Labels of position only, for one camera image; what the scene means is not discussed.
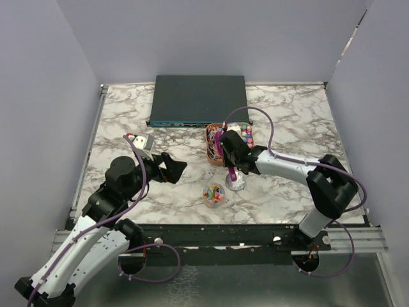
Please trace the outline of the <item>clear plastic jar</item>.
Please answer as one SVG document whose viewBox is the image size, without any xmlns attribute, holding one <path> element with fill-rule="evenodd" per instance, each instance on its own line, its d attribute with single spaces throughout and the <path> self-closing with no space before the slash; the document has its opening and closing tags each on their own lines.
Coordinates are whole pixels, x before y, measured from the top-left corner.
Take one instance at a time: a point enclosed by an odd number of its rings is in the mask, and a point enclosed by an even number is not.
<svg viewBox="0 0 409 307">
<path fill-rule="evenodd" d="M 226 194 L 222 185 L 210 183 L 206 185 L 202 193 L 204 204 L 211 209 L 218 208 L 225 202 Z"/>
</svg>

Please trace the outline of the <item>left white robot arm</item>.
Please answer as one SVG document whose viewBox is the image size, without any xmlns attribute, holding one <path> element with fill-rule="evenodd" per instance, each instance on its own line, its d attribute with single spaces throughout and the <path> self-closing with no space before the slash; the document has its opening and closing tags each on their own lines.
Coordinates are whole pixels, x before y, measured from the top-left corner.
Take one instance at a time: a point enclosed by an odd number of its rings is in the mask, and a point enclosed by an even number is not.
<svg viewBox="0 0 409 307">
<path fill-rule="evenodd" d="M 115 158 L 62 245 L 37 273 L 16 282 L 28 306 L 72 306 L 80 286 L 104 263 L 124 251 L 145 250 L 143 229 L 122 217 L 129 201 L 142 200 L 151 180 L 176 184 L 186 167 L 165 152 L 152 159 Z"/>
</svg>

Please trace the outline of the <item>beige tray of star candies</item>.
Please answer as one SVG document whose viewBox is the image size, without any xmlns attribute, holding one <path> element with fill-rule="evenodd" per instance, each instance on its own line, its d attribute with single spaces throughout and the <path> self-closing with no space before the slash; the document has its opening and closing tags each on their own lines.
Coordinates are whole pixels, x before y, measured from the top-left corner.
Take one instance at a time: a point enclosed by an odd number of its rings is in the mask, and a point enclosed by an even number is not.
<svg viewBox="0 0 409 307">
<path fill-rule="evenodd" d="M 249 124 L 240 123 L 240 136 L 249 148 L 254 147 L 254 137 L 252 127 Z"/>
</svg>

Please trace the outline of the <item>purple plastic scoop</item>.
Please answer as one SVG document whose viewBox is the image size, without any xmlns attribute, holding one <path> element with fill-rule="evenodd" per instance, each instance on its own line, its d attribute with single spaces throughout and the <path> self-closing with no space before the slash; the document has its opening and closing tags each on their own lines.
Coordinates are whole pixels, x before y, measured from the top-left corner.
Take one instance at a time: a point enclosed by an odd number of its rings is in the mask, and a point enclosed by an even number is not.
<svg viewBox="0 0 409 307">
<path fill-rule="evenodd" d="M 216 147 L 217 147 L 217 151 L 218 151 L 218 153 L 219 153 L 220 155 L 223 154 L 223 150 L 222 150 L 221 143 L 220 143 L 220 140 L 219 140 L 219 139 L 220 139 L 221 135 L 223 135 L 223 133 L 224 133 L 224 131 L 221 130 L 221 131 L 218 131 L 218 132 L 216 133 L 216 135 L 215 135 L 215 144 L 216 144 Z M 230 179 L 230 181 L 231 181 L 231 182 L 236 182 L 236 181 L 237 181 L 237 175 L 236 175 L 236 173 L 235 173 L 234 168 L 229 167 L 229 168 L 228 168 L 228 171 L 229 171 L 228 178 Z"/>
</svg>

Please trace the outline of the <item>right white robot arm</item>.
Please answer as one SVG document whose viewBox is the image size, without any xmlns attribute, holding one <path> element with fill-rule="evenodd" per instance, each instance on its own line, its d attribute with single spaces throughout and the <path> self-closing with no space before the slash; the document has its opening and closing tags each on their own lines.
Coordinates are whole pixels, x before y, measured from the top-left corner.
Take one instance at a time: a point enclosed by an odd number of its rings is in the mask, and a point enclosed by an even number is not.
<svg viewBox="0 0 409 307">
<path fill-rule="evenodd" d="M 314 207 L 298 225 L 293 242 L 301 250 L 315 245 L 317 235 L 341 217 L 359 187 L 339 160 L 326 154 L 321 159 L 299 159 L 272 153 L 265 146 L 249 148 L 237 132 L 229 130 L 219 138 L 225 167 L 244 174 L 272 175 L 308 187 Z"/>
</svg>

